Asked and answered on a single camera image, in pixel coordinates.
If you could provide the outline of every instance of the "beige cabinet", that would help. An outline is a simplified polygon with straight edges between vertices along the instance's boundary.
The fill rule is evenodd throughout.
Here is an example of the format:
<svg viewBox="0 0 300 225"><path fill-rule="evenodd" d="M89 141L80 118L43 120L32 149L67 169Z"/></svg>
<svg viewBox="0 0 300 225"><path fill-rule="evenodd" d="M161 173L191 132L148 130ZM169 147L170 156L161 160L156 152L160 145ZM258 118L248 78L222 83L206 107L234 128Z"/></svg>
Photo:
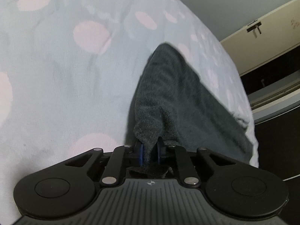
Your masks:
<svg viewBox="0 0 300 225"><path fill-rule="evenodd" d="M292 50L300 45L300 0L292 0L244 26L221 44L240 75Z"/></svg>

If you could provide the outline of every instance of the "circular pad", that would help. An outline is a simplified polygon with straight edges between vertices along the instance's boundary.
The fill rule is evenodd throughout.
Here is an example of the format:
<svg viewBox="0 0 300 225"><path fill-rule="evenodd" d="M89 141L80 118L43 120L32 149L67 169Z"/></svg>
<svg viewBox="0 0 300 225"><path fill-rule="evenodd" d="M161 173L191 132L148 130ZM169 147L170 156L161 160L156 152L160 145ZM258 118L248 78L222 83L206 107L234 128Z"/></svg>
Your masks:
<svg viewBox="0 0 300 225"><path fill-rule="evenodd" d="M238 165L217 170L207 181L205 192L220 211L246 219L277 215L288 197L285 183L274 174Z"/></svg>
<svg viewBox="0 0 300 225"><path fill-rule="evenodd" d="M35 186L38 195L44 198L57 198L66 194L70 189L70 184L60 178L48 178L40 181Z"/></svg>

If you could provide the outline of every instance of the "gray towel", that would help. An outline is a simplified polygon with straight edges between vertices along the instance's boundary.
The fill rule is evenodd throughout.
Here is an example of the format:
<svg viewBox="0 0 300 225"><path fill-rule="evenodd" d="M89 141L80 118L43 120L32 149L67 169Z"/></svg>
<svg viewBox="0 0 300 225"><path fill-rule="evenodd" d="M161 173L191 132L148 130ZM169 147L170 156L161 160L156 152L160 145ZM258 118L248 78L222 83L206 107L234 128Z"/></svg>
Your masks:
<svg viewBox="0 0 300 225"><path fill-rule="evenodd" d="M166 43L157 47L144 69L135 118L134 134L144 144L143 172L152 177L166 173L152 163L159 136L165 144L180 145L190 152L207 147L244 163L252 156L244 129L200 83L182 55Z"/></svg>

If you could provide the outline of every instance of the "logo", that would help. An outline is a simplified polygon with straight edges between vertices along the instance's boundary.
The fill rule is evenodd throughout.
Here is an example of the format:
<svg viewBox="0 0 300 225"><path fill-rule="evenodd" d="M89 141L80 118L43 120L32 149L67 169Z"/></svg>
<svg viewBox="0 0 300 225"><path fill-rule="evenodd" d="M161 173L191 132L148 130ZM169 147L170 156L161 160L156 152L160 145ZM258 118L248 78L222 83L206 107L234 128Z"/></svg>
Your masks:
<svg viewBox="0 0 300 225"><path fill-rule="evenodd" d="M154 185L154 184L155 184L155 182L151 180L151 181L147 182L146 184L148 184L148 185L152 186L152 185Z"/></svg>

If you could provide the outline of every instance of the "ridged surface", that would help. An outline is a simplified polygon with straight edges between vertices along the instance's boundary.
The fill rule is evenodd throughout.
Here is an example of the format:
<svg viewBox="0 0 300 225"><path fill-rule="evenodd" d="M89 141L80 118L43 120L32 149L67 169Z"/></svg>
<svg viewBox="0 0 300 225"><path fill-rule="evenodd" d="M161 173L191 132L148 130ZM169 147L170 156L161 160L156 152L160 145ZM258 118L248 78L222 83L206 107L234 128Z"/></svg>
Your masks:
<svg viewBox="0 0 300 225"><path fill-rule="evenodd" d="M285 225L280 218L239 221L214 210L196 189L175 179L126 179L103 189L97 200L73 217L45 221L23 217L15 225Z"/></svg>

